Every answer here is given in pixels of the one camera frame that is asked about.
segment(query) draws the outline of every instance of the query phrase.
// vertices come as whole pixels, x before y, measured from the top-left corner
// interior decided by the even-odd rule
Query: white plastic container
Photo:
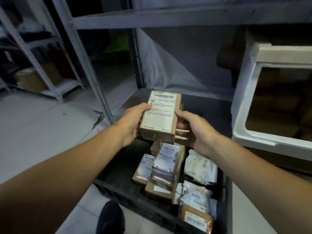
[[[246,129],[262,67],[312,69],[312,46],[272,46],[248,40],[231,107],[232,139],[243,146],[312,161],[310,141]]]

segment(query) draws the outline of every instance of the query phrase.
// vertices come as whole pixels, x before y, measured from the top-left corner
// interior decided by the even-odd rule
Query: person
[[[142,113],[150,108],[142,103],[126,110],[118,122],[90,140],[0,185],[2,232],[55,233],[107,163],[138,136],[138,122]],[[177,135],[188,138],[177,142],[215,162],[277,233],[312,232],[309,182],[271,165],[221,135],[204,118],[187,111],[178,110],[176,114],[189,122],[178,124],[178,129],[189,132],[176,131]],[[102,213],[106,213],[107,218],[107,212],[115,210],[120,217],[119,208],[113,204],[104,207],[106,212]],[[111,220],[110,227],[124,223],[123,219]],[[103,226],[99,221],[97,233]]]

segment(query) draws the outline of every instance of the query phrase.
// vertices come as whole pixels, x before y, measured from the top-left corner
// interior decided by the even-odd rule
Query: tile floor
[[[99,82],[113,112],[137,90],[128,67],[101,69]],[[107,127],[104,119],[94,129],[101,111],[90,86],[58,103],[55,99],[22,91],[0,92],[0,183],[25,169],[71,148]],[[91,185],[57,234],[95,233],[98,216],[108,199]],[[126,233],[170,233],[136,213],[122,207]]]

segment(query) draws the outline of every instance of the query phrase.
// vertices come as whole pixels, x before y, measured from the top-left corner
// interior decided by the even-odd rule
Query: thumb
[[[181,117],[189,122],[191,122],[193,118],[197,116],[196,114],[190,113],[188,111],[181,111],[181,110],[177,110],[176,114],[178,117]]]

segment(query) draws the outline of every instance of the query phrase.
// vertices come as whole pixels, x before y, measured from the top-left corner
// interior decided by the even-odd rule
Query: shoe
[[[115,201],[108,201],[99,215],[96,234],[123,234],[125,219],[122,209]]]

